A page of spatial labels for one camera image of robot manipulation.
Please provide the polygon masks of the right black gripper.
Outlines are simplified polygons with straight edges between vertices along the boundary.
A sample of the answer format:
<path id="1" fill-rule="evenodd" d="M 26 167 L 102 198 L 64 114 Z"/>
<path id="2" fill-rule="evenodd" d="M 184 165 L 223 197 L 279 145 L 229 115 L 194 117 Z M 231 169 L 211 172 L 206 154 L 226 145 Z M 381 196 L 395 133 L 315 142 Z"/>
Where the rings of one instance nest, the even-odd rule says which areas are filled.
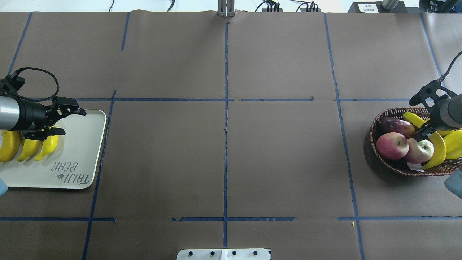
<path id="1" fill-rule="evenodd" d="M 429 120 L 412 134 L 412 138 L 418 142 L 429 140 L 430 136 L 436 131 L 448 131 L 448 127 L 443 120 L 446 114 L 445 106 L 447 105 L 447 101 L 435 102 L 433 106 L 430 106 L 425 101 L 422 104 L 429 112 Z"/>

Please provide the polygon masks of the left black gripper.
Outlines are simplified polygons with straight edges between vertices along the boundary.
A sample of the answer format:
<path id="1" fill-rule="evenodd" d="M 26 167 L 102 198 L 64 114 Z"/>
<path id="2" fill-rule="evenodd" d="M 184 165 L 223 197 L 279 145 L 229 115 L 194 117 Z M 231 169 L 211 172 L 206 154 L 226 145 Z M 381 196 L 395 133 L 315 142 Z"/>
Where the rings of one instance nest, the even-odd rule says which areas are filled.
<path id="1" fill-rule="evenodd" d="M 85 109 L 73 98 L 53 97 L 49 106 L 20 98 L 15 98 L 15 101 L 19 107 L 19 117 L 14 130 L 22 132 L 23 137 L 28 140 L 46 140 L 55 135 L 65 135 L 63 128 L 53 127 L 58 116 L 87 115 Z"/>

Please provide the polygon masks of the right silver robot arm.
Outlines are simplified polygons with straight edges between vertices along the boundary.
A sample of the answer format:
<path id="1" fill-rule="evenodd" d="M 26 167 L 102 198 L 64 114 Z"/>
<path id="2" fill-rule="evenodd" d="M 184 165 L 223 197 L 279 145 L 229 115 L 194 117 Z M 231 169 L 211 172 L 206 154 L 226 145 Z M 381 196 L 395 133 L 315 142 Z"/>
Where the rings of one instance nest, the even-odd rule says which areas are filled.
<path id="1" fill-rule="evenodd" d="M 409 101 L 411 106 L 416 106 L 420 103 L 424 104 L 428 110 L 430 120 L 412 134 L 415 140 L 428 139 L 437 130 L 447 131 L 461 128 L 462 105 L 460 94 L 452 98 L 447 95 L 435 98 L 426 94 L 416 94 Z"/>

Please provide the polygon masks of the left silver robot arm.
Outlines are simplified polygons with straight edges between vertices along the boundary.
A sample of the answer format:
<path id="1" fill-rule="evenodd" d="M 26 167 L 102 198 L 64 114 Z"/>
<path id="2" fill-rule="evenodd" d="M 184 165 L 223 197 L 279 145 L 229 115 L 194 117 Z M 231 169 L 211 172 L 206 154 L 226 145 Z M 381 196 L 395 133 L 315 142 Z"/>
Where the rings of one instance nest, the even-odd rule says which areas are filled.
<path id="1" fill-rule="evenodd" d="M 71 98 L 53 97 L 52 104 L 45 106 L 10 94 L 1 96 L 1 163 L 16 156 L 22 140 L 24 148 L 19 162 L 35 155 L 41 142 L 65 135 L 62 128 L 54 125 L 73 114 L 85 116 L 86 111 Z"/>

